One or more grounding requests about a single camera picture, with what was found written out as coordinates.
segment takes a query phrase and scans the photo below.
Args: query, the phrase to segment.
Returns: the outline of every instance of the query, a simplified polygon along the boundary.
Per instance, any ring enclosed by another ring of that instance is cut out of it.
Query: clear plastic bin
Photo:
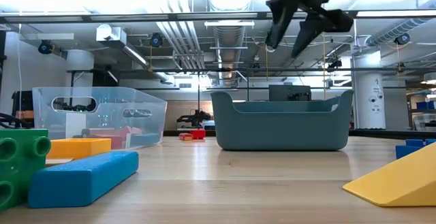
[[[51,140],[110,138],[112,149],[154,146],[164,134],[166,101],[124,87],[33,88],[35,128]]]

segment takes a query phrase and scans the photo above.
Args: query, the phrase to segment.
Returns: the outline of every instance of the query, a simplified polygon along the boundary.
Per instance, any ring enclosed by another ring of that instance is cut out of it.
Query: green lego block
[[[47,136],[46,129],[0,129],[0,211],[27,201],[32,174],[46,164]]]

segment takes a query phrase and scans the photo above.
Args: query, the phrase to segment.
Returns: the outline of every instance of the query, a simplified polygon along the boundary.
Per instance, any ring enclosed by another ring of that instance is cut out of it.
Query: blue foam block
[[[428,145],[430,145],[430,144],[432,144],[432,143],[434,143],[434,142],[436,142],[436,139],[427,139],[427,140],[425,140],[425,144],[428,146]]]
[[[417,139],[407,139],[406,146],[424,147],[424,141]]]
[[[396,159],[400,159],[404,156],[414,153],[421,148],[422,147],[417,146],[395,146]]]
[[[146,135],[131,135],[130,136],[130,147],[137,146],[154,146],[160,140],[158,134],[150,133]]]
[[[137,152],[110,152],[34,173],[30,208],[79,207],[92,204],[138,170]]]

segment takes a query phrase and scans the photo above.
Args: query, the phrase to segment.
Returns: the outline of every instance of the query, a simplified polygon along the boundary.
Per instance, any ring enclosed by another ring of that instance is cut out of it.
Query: lego stud
[[[35,143],[33,144],[33,153],[38,157],[43,157],[50,152],[51,149],[51,142],[50,140],[45,137],[41,136],[35,140]]]
[[[0,210],[11,200],[13,188],[8,181],[0,182]]]
[[[0,140],[0,162],[12,159],[18,149],[18,143],[12,138]]]

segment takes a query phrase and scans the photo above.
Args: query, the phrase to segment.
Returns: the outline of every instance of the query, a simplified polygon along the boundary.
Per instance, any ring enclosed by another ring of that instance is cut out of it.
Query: cable
[[[297,71],[297,75],[298,75],[298,79],[300,80],[300,82],[301,82],[301,85],[305,85],[305,83],[302,81],[302,79],[301,79],[301,74],[300,74],[300,72],[298,72]]]
[[[153,47],[150,46],[150,68],[149,68],[149,71],[153,71],[153,68],[151,67],[152,61],[153,61]]]
[[[322,45],[323,47],[323,54],[322,54],[322,58],[324,60],[324,64],[322,65],[322,75],[323,75],[323,80],[322,80],[322,84],[324,85],[324,101],[326,100],[326,36],[323,34],[322,35],[322,41],[324,42],[324,44]]]
[[[401,46],[401,47],[398,47],[398,44],[396,44],[396,47],[392,47],[392,46],[390,46],[389,44],[386,44],[386,45],[387,45],[387,47],[389,47],[389,48],[391,48],[391,49],[394,49],[394,50],[400,50],[400,49],[402,49],[402,48],[408,46],[409,44],[411,44],[411,42],[409,42],[409,43],[407,43],[407,44],[405,44],[405,45],[403,45],[403,46]]]
[[[266,81],[269,81],[269,77],[268,77],[268,50],[267,50],[266,46],[265,46],[265,53],[266,53]]]
[[[21,119],[21,95],[22,95],[22,77],[21,77],[21,54],[20,54],[20,36],[21,36],[21,23],[18,25],[18,39],[17,39],[17,56],[18,56],[18,77],[20,78],[20,95],[18,96],[18,118]]]

